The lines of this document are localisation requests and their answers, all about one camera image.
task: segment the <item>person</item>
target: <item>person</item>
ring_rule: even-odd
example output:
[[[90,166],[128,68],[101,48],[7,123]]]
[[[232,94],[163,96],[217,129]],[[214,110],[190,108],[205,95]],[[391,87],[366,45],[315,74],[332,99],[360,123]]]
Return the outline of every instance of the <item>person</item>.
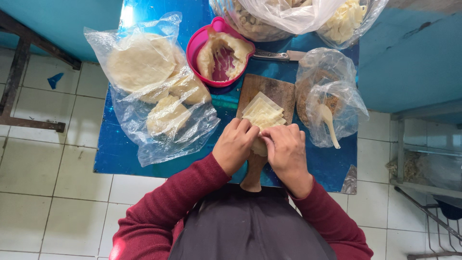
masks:
[[[305,133],[296,124],[261,132],[285,189],[227,184],[259,132],[247,119],[231,120],[207,157],[127,210],[109,259],[370,259],[363,231],[308,173]]]

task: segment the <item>red sleeve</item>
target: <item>red sleeve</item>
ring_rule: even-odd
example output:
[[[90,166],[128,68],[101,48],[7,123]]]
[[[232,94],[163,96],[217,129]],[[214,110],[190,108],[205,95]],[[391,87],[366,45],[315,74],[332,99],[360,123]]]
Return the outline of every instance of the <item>red sleeve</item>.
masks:
[[[230,180],[212,154],[173,175],[119,220],[109,259],[167,259],[175,224],[199,199]]]
[[[329,243],[338,260],[371,259],[373,251],[366,244],[364,232],[319,183],[313,182],[306,198],[290,194],[303,218]]]

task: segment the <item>clear plastic bag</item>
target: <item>clear plastic bag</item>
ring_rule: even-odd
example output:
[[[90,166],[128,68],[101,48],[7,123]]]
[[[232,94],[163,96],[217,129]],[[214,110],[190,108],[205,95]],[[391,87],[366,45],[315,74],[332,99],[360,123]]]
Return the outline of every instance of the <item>clear plastic bag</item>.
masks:
[[[255,42],[316,31],[345,0],[209,0],[213,12]]]
[[[382,10],[387,5],[388,0],[359,0],[359,5],[367,6],[366,14],[364,15],[361,25],[354,29],[352,35],[345,41],[333,40],[327,32],[331,30],[328,23],[324,23],[316,33],[329,47],[342,50],[354,45],[360,37],[362,37],[377,20]]]
[[[421,175],[435,187],[462,192],[462,158],[422,154],[417,160]]]
[[[142,167],[199,151],[220,122],[176,41],[181,19],[180,12],[170,12],[126,31],[85,28]]]
[[[314,145],[334,145],[327,125],[316,111],[319,104],[330,108],[338,140],[358,131],[358,117],[369,119],[355,77],[353,61],[337,50],[313,49],[299,61],[295,82],[297,114],[310,130]]]

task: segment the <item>white plastic spoon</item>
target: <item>white plastic spoon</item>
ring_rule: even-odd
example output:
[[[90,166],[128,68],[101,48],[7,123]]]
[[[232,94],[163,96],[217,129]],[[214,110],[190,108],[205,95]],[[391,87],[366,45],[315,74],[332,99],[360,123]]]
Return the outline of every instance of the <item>white plastic spoon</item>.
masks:
[[[332,123],[332,112],[330,111],[329,107],[327,107],[324,104],[319,104],[317,111],[319,114],[321,114],[322,120],[327,124],[327,127],[329,127],[330,138],[332,139],[335,148],[340,149],[339,142],[337,141],[337,137],[334,133],[334,124]]]

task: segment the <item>pink plastic bowl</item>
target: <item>pink plastic bowl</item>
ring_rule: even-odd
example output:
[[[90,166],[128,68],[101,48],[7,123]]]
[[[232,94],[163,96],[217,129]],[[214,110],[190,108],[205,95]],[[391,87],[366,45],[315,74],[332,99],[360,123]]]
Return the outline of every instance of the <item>pink plastic bowl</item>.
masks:
[[[225,23],[225,20],[221,17],[215,17],[212,20],[212,23],[210,25],[206,25],[202,28],[200,28],[195,34],[192,35],[191,39],[189,40],[188,46],[186,47],[186,59],[188,60],[188,64],[193,70],[194,74],[196,74],[205,84],[212,86],[212,87],[226,87],[231,85],[233,82],[235,82],[242,74],[244,73],[244,70],[237,76],[236,78],[228,81],[222,81],[222,82],[217,82],[217,81],[212,81],[208,80],[198,72],[197,70],[197,55],[199,51],[202,49],[204,46],[205,42],[208,40],[208,33],[207,33],[207,28],[213,27],[216,32],[225,32],[228,34],[231,34],[234,38],[241,39],[249,44],[252,45],[253,51],[250,52],[247,55],[247,62],[245,63],[245,67],[247,67],[247,63],[249,63],[249,58],[255,53],[255,45],[246,40],[242,35],[240,35],[237,31],[231,28],[231,26],[227,25]]]

